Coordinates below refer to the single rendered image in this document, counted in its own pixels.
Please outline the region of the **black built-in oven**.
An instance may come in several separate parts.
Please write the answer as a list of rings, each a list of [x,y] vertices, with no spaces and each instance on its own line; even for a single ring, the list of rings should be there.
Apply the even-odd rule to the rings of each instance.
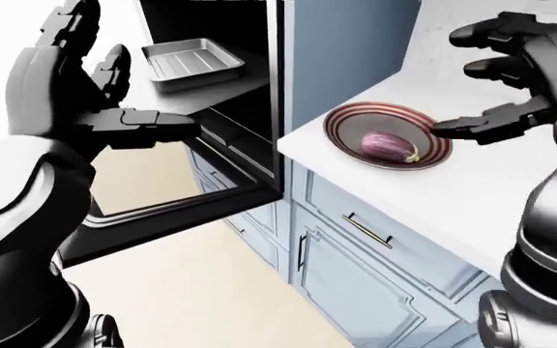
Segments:
[[[145,42],[126,101],[189,115],[248,178],[284,187],[282,0],[132,0]]]

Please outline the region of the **light blue cabinet door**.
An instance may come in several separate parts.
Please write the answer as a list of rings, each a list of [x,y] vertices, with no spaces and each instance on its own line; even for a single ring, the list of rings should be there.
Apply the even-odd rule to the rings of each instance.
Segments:
[[[355,348],[483,348],[476,328],[307,214],[294,231],[308,236],[294,286]]]

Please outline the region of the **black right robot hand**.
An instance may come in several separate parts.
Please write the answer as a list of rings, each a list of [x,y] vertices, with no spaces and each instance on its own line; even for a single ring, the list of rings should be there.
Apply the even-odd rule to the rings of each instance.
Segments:
[[[533,127],[557,121],[557,23],[538,22],[532,14],[502,12],[457,28],[449,42],[460,48],[490,48],[500,53],[500,57],[467,64],[464,74],[528,89],[531,98],[487,109],[479,117],[439,122],[430,128],[433,135],[486,145],[518,138]]]

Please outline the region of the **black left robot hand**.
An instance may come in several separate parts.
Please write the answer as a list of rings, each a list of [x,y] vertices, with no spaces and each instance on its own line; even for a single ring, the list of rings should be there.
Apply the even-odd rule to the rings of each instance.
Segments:
[[[38,41],[21,51],[9,74],[9,133],[55,139],[85,154],[198,137],[201,127],[186,115],[119,106],[132,64],[123,45],[114,45],[92,73],[82,68],[100,16],[99,0],[65,0],[47,17]]]

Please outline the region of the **blue tall cabinet panel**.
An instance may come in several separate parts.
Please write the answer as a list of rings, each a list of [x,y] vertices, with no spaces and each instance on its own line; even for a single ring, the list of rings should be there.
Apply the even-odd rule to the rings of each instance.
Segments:
[[[420,7],[421,0],[284,0],[286,131],[398,72]]]

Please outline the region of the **black glass oven door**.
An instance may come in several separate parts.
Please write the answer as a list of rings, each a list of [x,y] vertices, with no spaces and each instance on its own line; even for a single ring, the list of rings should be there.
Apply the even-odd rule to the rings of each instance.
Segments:
[[[279,259],[275,147],[256,135],[220,144],[208,135],[147,150],[105,148],[88,216],[62,244],[71,267],[225,219],[264,260]]]

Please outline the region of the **purple striped eggplant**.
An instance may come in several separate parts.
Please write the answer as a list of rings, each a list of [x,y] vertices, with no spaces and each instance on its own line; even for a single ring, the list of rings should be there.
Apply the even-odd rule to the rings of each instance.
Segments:
[[[420,161],[419,150],[415,144],[390,132],[368,132],[361,140],[361,150],[369,159],[394,163]]]

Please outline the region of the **light blue drawer front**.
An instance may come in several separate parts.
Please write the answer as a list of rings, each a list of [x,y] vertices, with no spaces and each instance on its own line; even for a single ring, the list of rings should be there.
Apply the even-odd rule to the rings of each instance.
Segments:
[[[355,196],[332,185],[298,164],[293,169],[293,196],[316,214],[350,234],[385,263],[407,275],[425,290],[456,306],[476,303],[490,277],[426,237],[412,231]],[[353,219],[386,240],[394,248],[376,243],[342,219]]]

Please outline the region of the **red striped round plate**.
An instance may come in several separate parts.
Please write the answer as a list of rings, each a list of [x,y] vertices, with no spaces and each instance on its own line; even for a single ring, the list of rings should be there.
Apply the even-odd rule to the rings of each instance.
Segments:
[[[329,141],[349,158],[387,170],[425,170],[446,161],[453,142],[429,132],[436,121],[422,112],[392,103],[362,101],[339,106],[326,115],[323,130]],[[412,163],[372,159],[362,140],[369,132],[389,132],[410,141],[419,160]]]

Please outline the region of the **silver metal baking tray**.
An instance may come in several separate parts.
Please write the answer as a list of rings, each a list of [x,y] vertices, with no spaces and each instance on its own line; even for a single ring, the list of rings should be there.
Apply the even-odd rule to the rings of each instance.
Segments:
[[[222,45],[205,38],[147,45],[141,51],[149,79],[164,93],[233,80],[246,65]]]

